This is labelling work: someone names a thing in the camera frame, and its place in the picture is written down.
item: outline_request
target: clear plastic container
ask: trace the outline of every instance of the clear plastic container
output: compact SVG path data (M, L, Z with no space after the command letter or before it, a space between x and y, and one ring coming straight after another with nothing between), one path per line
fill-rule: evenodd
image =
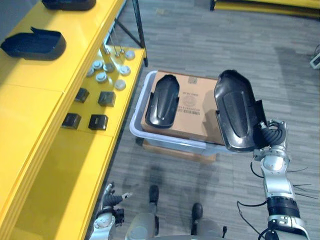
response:
M144 111L150 96L156 73L157 71L151 71L145 77L138 102L135 106L134 114L130 121L130 132L139 138L146 139L148 143L153 146L201 154L204 156L210 156L216 153L232 153L223 145L166 136L152 132L146 132L142 129L141 119L144 116Z

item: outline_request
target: cardboard box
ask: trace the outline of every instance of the cardboard box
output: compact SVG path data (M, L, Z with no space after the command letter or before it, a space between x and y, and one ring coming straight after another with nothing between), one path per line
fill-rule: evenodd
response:
M202 163L202 164L212 164L216 161L216 154L210 156L204 156L201 154L196 154L192 152L179 151L175 149L153 146L146 139L143 140L142 147L149 152L156 154L166 154L175 158L181 158L185 160L191 160L194 162Z
M217 105L214 97L218 80L158 71L151 88L152 92L155 91L158 80L167 74L174 75L179 83L179 103L174 123L170 128L156 128L148 125L143 117L142 129L150 133L224 145L216 117Z

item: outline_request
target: gray carpet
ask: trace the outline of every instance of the gray carpet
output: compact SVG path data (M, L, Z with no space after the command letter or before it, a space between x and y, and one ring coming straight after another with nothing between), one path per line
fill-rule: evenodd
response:
M236 11L209 12L209 1L140 0L149 67L141 71L112 167L106 180L115 182L117 193L134 195L120 206L125 223L115 239L124 239L133 217L147 210L148 188L160 190L159 235L190 233L191 207L200 202L204 217L226 225L226 237L255 240L258 235L240 218L239 200L259 204L265 200L261 178L250 171L251 153L219 154L204 165L167 155L146 152L129 131L142 83L152 70L217 77L236 69L263 100L267 118L288 123L288 173L293 184L305 186L297 193L319 197L319 71L309 61L320 43L320 23L315 19ZM132 1L120 20L136 33ZM123 46L134 42L117 27ZM254 169L260 173L259 163ZM319 200L296 196L300 214L312 239L320 239ZM259 231L267 227L266 206L242 208L243 215Z

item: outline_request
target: yellow platform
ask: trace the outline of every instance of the yellow platform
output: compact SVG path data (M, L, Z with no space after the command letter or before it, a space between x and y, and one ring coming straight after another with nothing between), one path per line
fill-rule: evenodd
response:
M306 8L292 5L269 4L266 2L268 2L268 0L263 0L261 2L251 0L243 2L217 0L215 2L214 9L320 18L320 5L318 6L318 8Z
M294 7L320 9L319 0L246 0L258 3L268 3L276 5L288 5Z
M56 11L39 1L9 35L30 32L31 26L59 31L66 40L62 56L34 61L12 58L0 50L1 240L11 235L44 158L122 4L123 0L96 0L88 11ZM114 139L106 136L103 141L107 149Z
M11 240L20 240L21 235L24 240L33 240L35 236L41 240L82 240L85 237L145 55L144 49L130 48L135 52L135 59L128 61L123 55L114 57L113 48L109 49L111 59L104 55L105 62L131 69L129 76L121 76L116 70L108 75L113 82L123 79L126 88L119 91L109 82L97 83L95 76L84 79L81 87L86 88L89 95L84 103L73 102L68 111L81 116L79 126L77 130L61 128L58 131ZM101 91L114 91L113 107L98 104ZM88 128L91 114L108 116L105 131Z

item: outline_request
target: black shoe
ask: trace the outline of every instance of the black shoe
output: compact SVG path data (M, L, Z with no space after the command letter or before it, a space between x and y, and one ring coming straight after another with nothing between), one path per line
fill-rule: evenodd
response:
M149 188L149 203L154 203L158 206L159 188L157 185L152 185Z
M157 185L152 185L149 188L149 203L154 203L158 207L159 200L159 188ZM155 232L154 235L157 236L159 234L159 218L154 216L154 224L155 224Z
M198 220L203 216L203 208L200 203L193 204L192 207L192 227L191 227L191 235L197 235L197 223Z

